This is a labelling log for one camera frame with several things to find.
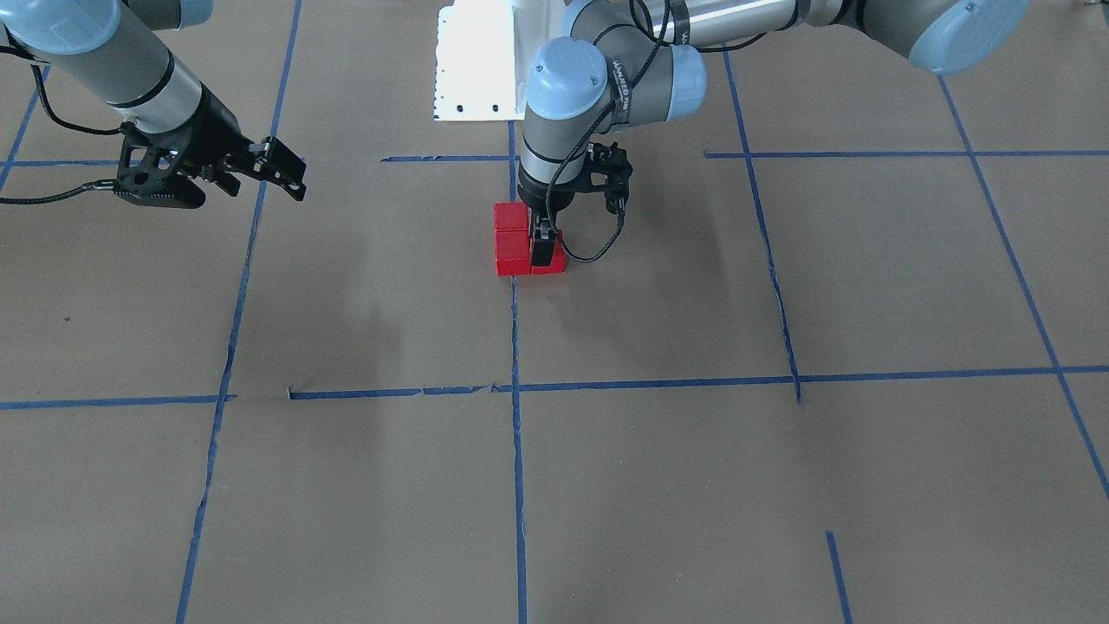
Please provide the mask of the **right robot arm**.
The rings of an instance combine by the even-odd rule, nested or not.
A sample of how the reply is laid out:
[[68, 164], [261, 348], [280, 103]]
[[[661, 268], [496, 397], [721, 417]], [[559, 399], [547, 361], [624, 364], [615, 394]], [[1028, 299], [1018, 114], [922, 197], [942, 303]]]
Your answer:
[[211, 1], [4, 1], [3, 34], [17, 57], [60, 68], [122, 117], [110, 191], [135, 205], [197, 209], [197, 181], [237, 195], [240, 175], [305, 197], [305, 163], [279, 139], [242, 134], [237, 117], [161, 39], [205, 23]]

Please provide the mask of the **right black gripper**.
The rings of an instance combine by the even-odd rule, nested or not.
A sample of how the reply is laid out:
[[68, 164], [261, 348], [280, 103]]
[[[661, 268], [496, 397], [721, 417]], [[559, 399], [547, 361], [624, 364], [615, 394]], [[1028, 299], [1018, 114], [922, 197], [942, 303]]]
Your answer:
[[113, 194], [149, 208], [197, 209], [206, 195], [203, 180], [235, 197], [241, 182], [231, 172], [276, 185], [292, 200], [305, 200], [308, 166], [282, 140], [253, 143], [242, 134], [237, 117], [208, 86], [199, 110], [181, 127], [162, 133], [139, 130], [126, 121]]

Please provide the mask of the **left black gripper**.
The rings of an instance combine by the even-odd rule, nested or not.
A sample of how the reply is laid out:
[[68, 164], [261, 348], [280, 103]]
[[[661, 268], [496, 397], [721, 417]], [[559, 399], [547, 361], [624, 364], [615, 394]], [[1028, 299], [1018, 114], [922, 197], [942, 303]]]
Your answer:
[[550, 216], [566, 209], [574, 195], [602, 193], [606, 209], [614, 216], [625, 209], [630, 195], [633, 167], [625, 150], [617, 143], [610, 146], [590, 143], [560, 174], [559, 166], [553, 158], [543, 158], [530, 146], [523, 147], [518, 195], [529, 208], [532, 266], [550, 266], [554, 259], [557, 229]]

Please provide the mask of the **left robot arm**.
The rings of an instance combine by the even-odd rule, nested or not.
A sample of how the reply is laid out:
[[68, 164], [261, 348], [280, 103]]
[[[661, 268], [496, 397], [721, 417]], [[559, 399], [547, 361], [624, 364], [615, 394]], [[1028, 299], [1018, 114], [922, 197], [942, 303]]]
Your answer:
[[523, 84], [519, 197], [529, 260], [567, 248], [557, 217], [574, 195], [601, 193], [625, 218], [632, 166], [610, 134], [689, 117], [704, 103], [710, 53], [752, 47], [800, 25], [844, 25], [925, 68], [959, 74], [1009, 39], [1026, 1], [574, 1], [562, 35], [535, 52]]

